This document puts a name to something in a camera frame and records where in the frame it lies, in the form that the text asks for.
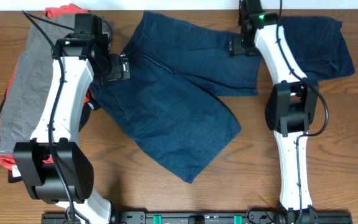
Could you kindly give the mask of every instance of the white wall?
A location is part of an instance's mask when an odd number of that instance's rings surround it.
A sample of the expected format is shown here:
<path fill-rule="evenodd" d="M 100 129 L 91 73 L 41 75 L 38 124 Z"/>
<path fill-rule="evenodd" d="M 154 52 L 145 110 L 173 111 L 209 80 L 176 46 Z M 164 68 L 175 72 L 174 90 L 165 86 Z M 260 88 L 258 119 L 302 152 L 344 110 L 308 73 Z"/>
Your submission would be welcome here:
<path fill-rule="evenodd" d="M 278 9 L 279 0 L 261 0 Z M 238 0 L 0 0 L 0 11 L 43 10 L 74 3 L 91 10 L 238 9 Z M 358 9 L 358 0 L 283 0 L 284 9 Z"/>

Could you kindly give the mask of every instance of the denim shorts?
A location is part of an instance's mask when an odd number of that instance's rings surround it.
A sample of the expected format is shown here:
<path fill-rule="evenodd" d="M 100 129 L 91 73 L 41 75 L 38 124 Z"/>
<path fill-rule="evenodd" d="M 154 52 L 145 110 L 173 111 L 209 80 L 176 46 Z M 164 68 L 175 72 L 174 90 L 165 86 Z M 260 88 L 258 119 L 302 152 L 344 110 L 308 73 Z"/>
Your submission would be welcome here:
<path fill-rule="evenodd" d="M 341 22 L 285 17 L 283 25 L 295 60 L 309 78 L 354 73 Z M 260 57 L 230 57 L 232 35 L 144 12 L 124 49 L 131 79 L 91 84 L 96 101 L 119 127 L 188 183 L 241 130 L 218 96 L 257 94 Z"/>

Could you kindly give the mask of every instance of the black bracket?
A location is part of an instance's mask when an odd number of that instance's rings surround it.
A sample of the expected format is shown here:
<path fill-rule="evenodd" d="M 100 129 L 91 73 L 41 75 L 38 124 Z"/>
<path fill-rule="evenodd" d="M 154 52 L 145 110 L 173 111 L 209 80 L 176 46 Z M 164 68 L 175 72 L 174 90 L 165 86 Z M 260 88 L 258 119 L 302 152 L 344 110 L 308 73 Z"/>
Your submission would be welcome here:
<path fill-rule="evenodd" d="M 90 161 L 75 142 L 61 139 L 54 147 L 73 200 L 83 203 L 93 189 L 94 174 Z M 48 204 L 67 201 L 55 165 L 44 162 L 49 155 L 48 144 L 35 141 L 17 142 L 13 150 L 17 168 L 32 199 L 41 199 Z"/>
<path fill-rule="evenodd" d="M 307 80 L 316 90 L 316 80 Z M 316 110 L 317 94 L 302 82 L 282 81 L 274 85 L 265 109 L 265 119 L 270 130 L 284 137 L 288 133 L 309 130 Z"/>
<path fill-rule="evenodd" d="M 280 202 L 278 203 L 278 206 L 280 209 L 280 213 L 275 216 L 276 224 L 298 223 L 298 217 L 300 212 L 302 212 L 303 224 L 322 224 L 321 222 L 319 222 L 319 215 L 317 214 L 316 210 L 310 205 L 307 209 L 303 209 L 301 211 L 294 211 L 291 208 L 287 210 Z"/>
<path fill-rule="evenodd" d="M 232 36 L 229 48 L 230 54 L 248 56 L 259 55 L 255 47 L 254 39 L 257 29 L 277 23 L 277 13 L 262 10 L 260 0 L 240 0 L 239 1 L 239 25 L 241 35 Z"/>
<path fill-rule="evenodd" d="M 77 13 L 74 33 L 56 41 L 52 58 L 67 55 L 88 59 L 93 69 L 94 81 L 97 82 L 128 79 L 131 77 L 129 60 L 125 54 L 109 54 L 111 37 L 108 33 L 102 31 L 102 18 Z"/>

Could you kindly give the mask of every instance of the black wire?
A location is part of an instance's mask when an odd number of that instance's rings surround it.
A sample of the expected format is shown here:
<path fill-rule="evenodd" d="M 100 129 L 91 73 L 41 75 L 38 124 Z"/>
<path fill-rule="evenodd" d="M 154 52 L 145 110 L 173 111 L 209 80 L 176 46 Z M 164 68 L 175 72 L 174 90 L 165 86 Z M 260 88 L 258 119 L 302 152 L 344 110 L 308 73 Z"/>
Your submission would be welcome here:
<path fill-rule="evenodd" d="M 28 12 L 26 12 L 30 17 L 33 17 L 34 19 L 38 19 L 40 21 L 43 21 L 43 22 L 46 22 L 46 23 L 49 23 L 49 24 L 52 24 L 52 25 L 55 25 L 55 26 L 59 26 L 61 28 L 65 28 L 65 29 L 69 29 L 69 30 L 72 30 L 74 31 L 74 28 L 71 28 L 71 27 L 68 27 L 68 26 L 64 26 L 64 25 L 61 25 L 61 24 L 58 24 L 56 22 L 52 22 L 52 21 L 49 21 L 47 19 L 42 19 L 41 17 L 38 17 L 38 16 L 35 16 L 35 15 L 32 15 Z"/>
<path fill-rule="evenodd" d="M 65 216 L 68 217 L 70 212 L 70 207 L 68 207 L 65 211 Z M 83 214 L 81 214 L 77 209 L 75 210 L 75 215 L 78 216 L 78 218 L 85 221 L 85 224 L 90 224 L 90 220 L 87 219 Z"/>
<path fill-rule="evenodd" d="M 47 40 L 47 42 L 49 43 L 49 45 L 51 46 L 52 49 L 55 49 L 55 44 L 53 44 L 53 42 L 50 40 L 50 38 L 48 37 L 48 35 L 45 33 L 44 30 L 42 30 L 42 28 L 38 25 L 38 23 L 36 23 L 33 19 L 31 19 L 31 17 L 33 15 L 28 14 L 25 10 L 22 10 L 22 13 L 26 16 L 26 18 L 28 20 L 30 20 L 30 22 L 35 26 L 35 28 L 38 29 L 38 31 L 43 35 L 43 37 Z M 65 54 L 65 56 L 68 56 L 67 52 L 65 51 L 65 49 L 62 49 L 63 53 Z"/>
<path fill-rule="evenodd" d="M 50 40 L 50 38 L 48 37 L 48 35 L 41 29 L 40 26 L 38 26 L 38 24 L 31 19 L 31 17 L 28 15 L 28 13 L 26 13 L 25 11 L 22 11 L 23 14 L 26 16 L 26 18 L 28 18 L 28 20 L 30 20 L 31 23 L 33 23 L 33 25 L 40 31 L 40 33 L 45 37 L 45 39 L 47 40 L 47 42 L 50 44 L 51 48 L 55 50 L 55 45 L 52 43 L 52 41 Z M 65 189 L 65 192 L 67 194 L 67 198 L 68 198 L 68 202 L 70 204 L 70 209 L 71 211 L 71 218 L 67 218 L 67 222 L 68 223 L 73 223 L 75 221 L 75 208 L 74 208 L 74 202 L 73 199 L 71 197 L 71 193 L 70 190 L 68 188 L 68 184 L 66 182 L 66 179 L 63 176 L 63 172 L 59 166 L 59 162 L 57 159 L 57 153 L 55 151 L 55 148 L 53 146 L 53 137 L 52 137 L 52 133 L 53 133 L 53 119 L 55 118 L 55 113 L 56 113 L 56 108 L 59 102 L 59 98 L 60 98 L 60 94 L 62 92 L 62 88 L 63 88 L 63 84 L 65 82 L 65 71 L 63 69 L 63 62 L 62 59 L 60 57 L 57 57 L 57 60 L 59 62 L 59 66 L 60 66 L 60 84 L 57 90 L 57 94 L 56 94 L 56 98 L 55 98 L 55 102 L 53 102 L 53 106 L 52 106 L 52 111 L 50 113 L 50 118 L 49 118 L 49 124 L 48 124 L 48 141 L 49 141 L 49 149 L 50 149 L 50 154 L 52 156 L 53 159 L 53 163 L 55 164 L 55 169 L 56 172 L 60 178 L 60 180 L 62 181 L 63 184 L 63 188 Z"/>
<path fill-rule="evenodd" d="M 286 56 L 284 54 L 284 51 L 283 51 L 281 43 L 280 43 L 280 38 L 278 38 L 278 28 L 279 28 L 279 26 L 281 24 L 282 9 L 283 9 L 283 1 L 280 0 L 280 12 L 279 12 L 279 15 L 278 15 L 278 23 L 277 23 L 277 28 L 276 28 L 276 38 L 277 38 L 278 48 L 280 49 L 280 52 L 283 55 L 284 61 L 285 61 L 286 65 L 287 65 L 288 69 L 290 70 L 290 73 L 292 73 L 292 75 L 295 78 L 299 79 L 299 81 L 301 81 L 301 83 L 305 84 L 308 88 L 310 88 L 313 92 L 315 92 L 317 94 L 318 98 L 320 98 L 320 100 L 321 100 L 321 102 L 322 102 L 322 104 L 324 106 L 324 112 L 325 112 L 325 121 L 324 121 L 323 127 L 318 132 L 313 133 L 313 134 L 306 134 L 306 133 L 301 134 L 300 136 L 298 136 L 296 138 L 296 142 L 295 142 L 295 146 L 296 146 L 296 164 L 297 164 L 297 167 L 298 167 L 299 203 L 300 203 L 299 216 L 298 216 L 298 218 L 297 218 L 295 223 L 300 222 L 302 224 L 302 188 L 301 188 L 301 172 L 300 172 L 300 159 L 299 159 L 299 139 L 302 138 L 302 137 L 314 137 L 314 136 L 317 136 L 317 135 L 323 133 L 323 131 L 327 128 L 327 125 L 328 125 L 329 111 L 328 111 L 328 106 L 327 106 L 326 100 L 324 99 L 322 94 L 315 87 L 310 85 L 306 80 L 302 79 L 301 77 L 299 77 L 295 73 L 294 69 L 291 68 L 290 63 L 288 62 L 288 60 L 287 60 L 287 58 L 286 58 Z"/>
<path fill-rule="evenodd" d="M 38 29 L 38 31 L 43 35 L 43 37 L 47 40 L 47 42 L 49 43 L 49 45 L 54 49 L 55 45 L 53 44 L 53 42 L 50 40 L 50 38 L 48 37 L 48 35 L 41 29 L 41 27 L 33 20 L 31 19 L 30 15 L 25 11 L 22 10 L 22 13 L 26 16 L 26 18 L 28 20 L 30 20 L 30 22 L 35 26 L 35 28 Z"/>
<path fill-rule="evenodd" d="M 266 213 L 267 218 L 270 219 L 270 221 L 274 222 L 273 218 L 270 217 L 270 215 L 268 215 L 268 213 L 266 212 L 266 210 L 265 210 L 264 208 L 260 207 L 260 206 L 253 206 L 253 207 L 251 207 L 250 209 L 248 209 L 248 211 L 246 212 L 246 217 L 249 219 L 250 222 L 252 222 L 252 221 L 251 221 L 250 218 L 248 217 L 248 213 L 249 213 L 251 210 L 255 209 L 255 208 L 258 208 L 258 209 L 264 211 L 264 212 Z"/>

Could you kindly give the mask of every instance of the wooden surface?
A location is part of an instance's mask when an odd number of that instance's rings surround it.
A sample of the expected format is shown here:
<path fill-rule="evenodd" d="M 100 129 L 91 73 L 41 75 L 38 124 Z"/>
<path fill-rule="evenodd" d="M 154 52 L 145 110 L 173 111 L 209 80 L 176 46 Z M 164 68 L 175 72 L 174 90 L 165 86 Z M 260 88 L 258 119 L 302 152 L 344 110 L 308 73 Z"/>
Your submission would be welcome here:
<path fill-rule="evenodd" d="M 237 11 L 164 11 L 214 30 L 239 32 Z M 141 11 L 100 11 L 114 21 L 113 51 L 120 52 Z M 320 210 L 349 210 L 358 223 L 358 11 L 284 11 L 284 15 L 332 16 L 343 21 L 342 33 L 356 74 L 321 82 L 331 112 L 326 132 L 308 143 L 308 181 L 313 205 Z M 20 12 L 0 12 L 0 103 L 16 61 L 25 49 L 30 22 Z M 262 63 L 258 97 L 221 98 L 233 111 L 242 132 L 195 179 L 184 183 L 147 157 L 103 111 L 93 113 L 80 133 L 80 146 L 95 171 L 95 187 L 119 208 L 147 210 L 246 210 L 277 206 L 280 164 L 264 107 L 271 80 Z M 312 130 L 323 122 L 320 104 Z M 56 206 L 31 200 L 24 184 L 8 184 L 0 166 L 0 223 L 40 223 Z"/>

